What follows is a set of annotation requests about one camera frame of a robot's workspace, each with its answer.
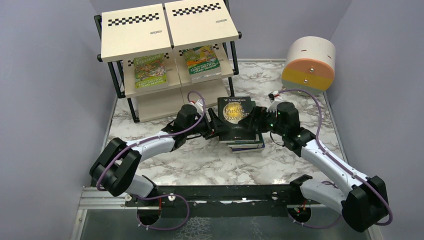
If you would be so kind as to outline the black Moon and Sixpence book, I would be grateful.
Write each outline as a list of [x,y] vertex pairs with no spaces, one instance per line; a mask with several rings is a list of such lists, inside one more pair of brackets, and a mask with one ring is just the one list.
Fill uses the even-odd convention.
[[257,142],[258,135],[238,125],[247,117],[256,103],[250,96],[228,96],[217,98],[218,117],[228,126],[228,132],[219,136],[221,143]]

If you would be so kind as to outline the green 104-storey treehouse book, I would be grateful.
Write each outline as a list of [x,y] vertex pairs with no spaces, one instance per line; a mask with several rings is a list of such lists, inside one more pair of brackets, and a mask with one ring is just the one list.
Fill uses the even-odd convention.
[[195,75],[221,73],[221,64],[212,45],[183,49],[182,54],[188,73],[192,77]]

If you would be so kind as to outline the green 65-storey treehouse book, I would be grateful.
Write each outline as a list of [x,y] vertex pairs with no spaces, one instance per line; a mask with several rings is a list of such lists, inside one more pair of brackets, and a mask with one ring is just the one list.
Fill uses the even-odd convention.
[[169,86],[164,54],[136,57],[134,64],[134,87],[138,93],[164,89]]

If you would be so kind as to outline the floral cover book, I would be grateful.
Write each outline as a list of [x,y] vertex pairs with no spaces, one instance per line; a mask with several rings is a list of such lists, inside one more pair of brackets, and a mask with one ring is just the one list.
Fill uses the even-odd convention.
[[200,83],[210,80],[216,80],[221,78],[222,74],[220,71],[212,72],[212,71],[202,71],[195,74],[190,75],[191,83]]

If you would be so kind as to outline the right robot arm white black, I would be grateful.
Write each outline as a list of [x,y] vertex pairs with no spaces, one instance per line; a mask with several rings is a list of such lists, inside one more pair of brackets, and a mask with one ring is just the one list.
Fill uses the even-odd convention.
[[274,110],[255,106],[238,124],[257,133],[281,136],[284,146],[312,163],[335,184],[323,184],[309,176],[291,183],[302,199],[313,200],[338,212],[355,231],[364,232],[381,219],[393,219],[385,182],[368,177],[338,158],[318,139],[318,135],[300,124],[299,111],[291,102],[280,102]]

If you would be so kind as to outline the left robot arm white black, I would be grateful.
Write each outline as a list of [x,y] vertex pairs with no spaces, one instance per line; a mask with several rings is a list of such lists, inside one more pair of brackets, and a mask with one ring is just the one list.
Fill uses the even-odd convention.
[[228,131],[228,126],[209,108],[184,104],[176,118],[151,137],[124,141],[112,139],[89,170],[100,191],[117,197],[123,193],[147,198],[156,187],[146,176],[136,175],[139,163],[163,153],[170,153],[195,135],[208,140]]

